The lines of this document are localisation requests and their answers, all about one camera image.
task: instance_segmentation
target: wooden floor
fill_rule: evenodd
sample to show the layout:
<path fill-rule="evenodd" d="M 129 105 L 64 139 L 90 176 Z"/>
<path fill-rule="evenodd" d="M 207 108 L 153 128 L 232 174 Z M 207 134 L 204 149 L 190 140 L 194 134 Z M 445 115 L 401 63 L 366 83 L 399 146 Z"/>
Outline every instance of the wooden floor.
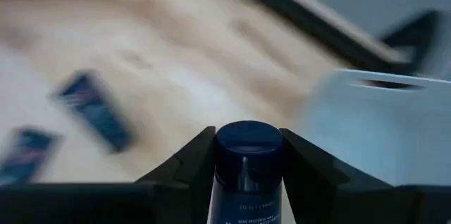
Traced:
<path fill-rule="evenodd" d="M 254 0 L 0 0 L 0 46 L 54 88 L 98 72 L 151 156 L 127 157 L 131 179 L 207 125 L 296 127 L 314 83 L 342 67 Z"/>

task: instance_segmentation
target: navy blue bottle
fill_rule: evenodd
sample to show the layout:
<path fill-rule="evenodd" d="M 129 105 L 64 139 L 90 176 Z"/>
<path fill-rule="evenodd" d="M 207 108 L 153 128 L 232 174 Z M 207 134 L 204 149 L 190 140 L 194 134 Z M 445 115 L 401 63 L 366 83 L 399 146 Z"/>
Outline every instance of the navy blue bottle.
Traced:
<path fill-rule="evenodd" d="M 280 224 L 283 136 L 256 121 L 222 127 L 217 137 L 211 224 Z"/>

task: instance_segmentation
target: dark blue packaging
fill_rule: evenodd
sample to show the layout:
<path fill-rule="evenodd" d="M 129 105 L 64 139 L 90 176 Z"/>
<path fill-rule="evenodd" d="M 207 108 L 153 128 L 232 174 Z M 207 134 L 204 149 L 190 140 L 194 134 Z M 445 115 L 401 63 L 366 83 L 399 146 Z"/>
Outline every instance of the dark blue packaging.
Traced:
<path fill-rule="evenodd" d="M 241 121 L 216 134 L 211 224 L 280 224 L 283 136 Z"/>
<path fill-rule="evenodd" d="M 66 106 L 84 118 L 114 151 L 123 151 L 130 145 L 131 134 L 95 84 L 92 73 L 80 73 L 73 83 L 58 95 Z"/>
<path fill-rule="evenodd" d="M 15 134 L 13 140 L 13 148 L 0 165 L 0 185 L 30 182 L 49 155 L 56 136 L 24 128 Z"/>

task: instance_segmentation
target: blurred background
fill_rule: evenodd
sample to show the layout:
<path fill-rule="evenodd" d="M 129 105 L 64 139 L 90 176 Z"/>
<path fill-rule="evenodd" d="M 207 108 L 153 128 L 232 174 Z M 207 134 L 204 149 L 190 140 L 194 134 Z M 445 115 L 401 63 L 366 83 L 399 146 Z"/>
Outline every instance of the blurred background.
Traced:
<path fill-rule="evenodd" d="M 130 182 L 208 125 L 296 130 L 337 68 L 448 78 L 447 0 L 0 0 L 0 147 L 13 128 L 61 136 L 35 181 Z M 129 125 L 109 154 L 54 98 L 82 71 Z"/>

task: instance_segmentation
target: bottle label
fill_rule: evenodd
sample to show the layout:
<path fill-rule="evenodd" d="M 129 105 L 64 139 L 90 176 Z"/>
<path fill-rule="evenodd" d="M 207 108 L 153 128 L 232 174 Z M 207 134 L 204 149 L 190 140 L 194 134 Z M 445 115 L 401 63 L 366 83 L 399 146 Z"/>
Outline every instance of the bottle label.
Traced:
<path fill-rule="evenodd" d="M 215 178 L 211 224 L 281 224 L 281 190 L 279 185 L 268 194 L 228 192 Z"/>

